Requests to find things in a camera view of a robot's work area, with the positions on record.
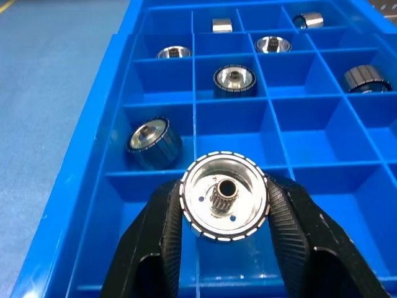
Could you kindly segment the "blue compartment tray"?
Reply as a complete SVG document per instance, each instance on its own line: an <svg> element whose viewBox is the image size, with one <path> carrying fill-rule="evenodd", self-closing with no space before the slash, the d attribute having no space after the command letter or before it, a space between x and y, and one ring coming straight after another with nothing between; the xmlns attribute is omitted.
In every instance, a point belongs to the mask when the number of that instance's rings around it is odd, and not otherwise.
<svg viewBox="0 0 397 298"><path fill-rule="evenodd" d="M296 28L307 12L324 25ZM213 19L231 19L233 31L213 33ZM292 50L257 52L265 36ZM192 56L156 58L174 45ZM226 65L255 73L255 96L214 98L213 75ZM359 65L376 66L393 90L345 92L340 78ZM127 152L132 132L155 117L183 141L162 170ZM397 27L365 0L131 0L10 298L99 298L151 193L214 151L304 185L397 298Z"/></svg>

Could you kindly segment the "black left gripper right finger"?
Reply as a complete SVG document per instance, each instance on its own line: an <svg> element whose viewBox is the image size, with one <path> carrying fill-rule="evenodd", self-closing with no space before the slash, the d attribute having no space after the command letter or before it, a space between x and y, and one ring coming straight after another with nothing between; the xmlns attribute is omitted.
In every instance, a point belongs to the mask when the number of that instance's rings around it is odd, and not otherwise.
<svg viewBox="0 0 397 298"><path fill-rule="evenodd" d="M390 298L345 230L290 178L267 178L272 243L291 298Z"/></svg>

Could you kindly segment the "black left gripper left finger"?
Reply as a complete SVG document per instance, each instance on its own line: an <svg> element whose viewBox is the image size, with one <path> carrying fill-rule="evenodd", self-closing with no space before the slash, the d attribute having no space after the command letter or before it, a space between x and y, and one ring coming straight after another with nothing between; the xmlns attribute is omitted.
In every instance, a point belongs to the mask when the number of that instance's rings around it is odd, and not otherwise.
<svg viewBox="0 0 397 298"><path fill-rule="evenodd" d="M100 298L177 298L182 209L177 179L160 185L122 235Z"/></svg>

